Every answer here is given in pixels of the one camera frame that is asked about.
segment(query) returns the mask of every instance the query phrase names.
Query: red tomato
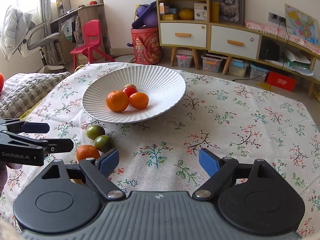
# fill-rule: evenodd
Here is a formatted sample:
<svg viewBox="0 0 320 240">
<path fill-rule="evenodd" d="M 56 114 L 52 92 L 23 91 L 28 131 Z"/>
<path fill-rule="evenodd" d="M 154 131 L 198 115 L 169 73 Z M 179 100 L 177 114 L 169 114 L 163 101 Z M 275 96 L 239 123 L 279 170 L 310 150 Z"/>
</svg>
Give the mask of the red tomato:
<svg viewBox="0 0 320 240">
<path fill-rule="evenodd" d="M 125 87 L 123 90 L 122 90 L 124 93 L 126 93 L 126 95 L 128 97 L 130 97 L 132 94 L 138 92 L 138 90 L 134 87 Z"/>
<path fill-rule="evenodd" d="M 129 103 L 135 109 L 145 109 L 148 106 L 149 98 L 145 93 L 134 93 L 129 97 Z"/>
</svg>

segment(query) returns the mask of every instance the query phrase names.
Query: white jacket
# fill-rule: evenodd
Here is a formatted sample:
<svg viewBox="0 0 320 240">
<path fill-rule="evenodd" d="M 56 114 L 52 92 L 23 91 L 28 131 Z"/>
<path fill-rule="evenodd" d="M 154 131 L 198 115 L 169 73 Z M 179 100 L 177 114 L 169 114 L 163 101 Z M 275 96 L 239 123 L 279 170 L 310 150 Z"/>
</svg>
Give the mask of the white jacket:
<svg viewBox="0 0 320 240">
<path fill-rule="evenodd" d="M 24 13 L 16 6 L 10 5 L 7 9 L 0 38 L 0 49 L 6 61 L 9 61 L 27 35 L 31 18 L 31 13 Z"/>
</svg>

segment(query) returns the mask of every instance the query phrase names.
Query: person's hand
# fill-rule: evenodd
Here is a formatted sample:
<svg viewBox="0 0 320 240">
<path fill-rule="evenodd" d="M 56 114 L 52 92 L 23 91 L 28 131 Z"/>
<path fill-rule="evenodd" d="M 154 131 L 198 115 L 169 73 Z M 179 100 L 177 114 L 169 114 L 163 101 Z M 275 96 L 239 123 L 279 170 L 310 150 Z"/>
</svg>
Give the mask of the person's hand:
<svg viewBox="0 0 320 240">
<path fill-rule="evenodd" d="M 2 193 L 4 185 L 7 183 L 8 180 L 7 167 L 9 167 L 10 169 L 18 170 L 21 169 L 22 165 L 0 162 L 0 193 Z"/>
</svg>

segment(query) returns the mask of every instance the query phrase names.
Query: white drawer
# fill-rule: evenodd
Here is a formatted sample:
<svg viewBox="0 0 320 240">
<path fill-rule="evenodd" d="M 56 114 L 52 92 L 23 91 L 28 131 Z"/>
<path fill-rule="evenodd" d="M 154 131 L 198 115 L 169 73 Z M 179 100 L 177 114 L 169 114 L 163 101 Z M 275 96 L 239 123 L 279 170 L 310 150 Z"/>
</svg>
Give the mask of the white drawer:
<svg viewBox="0 0 320 240">
<path fill-rule="evenodd" d="M 255 59 L 259 37 L 256 33 L 212 25 L 210 50 Z"/>
<path fill-rule="evenodd" d="M 207 25 L 195 23 L 160 23 L 161 45 L 206 48 Z"/>
</svg>

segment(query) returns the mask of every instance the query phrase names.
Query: red plastic chair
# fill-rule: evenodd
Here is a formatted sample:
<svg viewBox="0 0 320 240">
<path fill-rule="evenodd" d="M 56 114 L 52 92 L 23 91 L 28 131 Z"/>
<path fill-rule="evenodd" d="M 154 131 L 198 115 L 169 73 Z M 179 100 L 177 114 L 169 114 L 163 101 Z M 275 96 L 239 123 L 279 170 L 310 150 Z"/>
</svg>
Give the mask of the red plastic chair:
<svg viewBox="0 0 320 240">
<path fill-rule="evenodd" d="M 73 54 L 73 67 L 77 68 L 77 55 L 83 54 L 89 58 L 89 63 L 95 62 L 97 59 L 93 57 L 92 52 L 96 51 L 106 59 L 114 62 L 115 60 L 109 55 L 102 52 L 99 47 L 102 43 L 101 40 L 101 24 L 100 20 L 92 20 L 83 25 L 82 30 L 84 45 L 70 51 L 70 54 Z"/>
</svg>

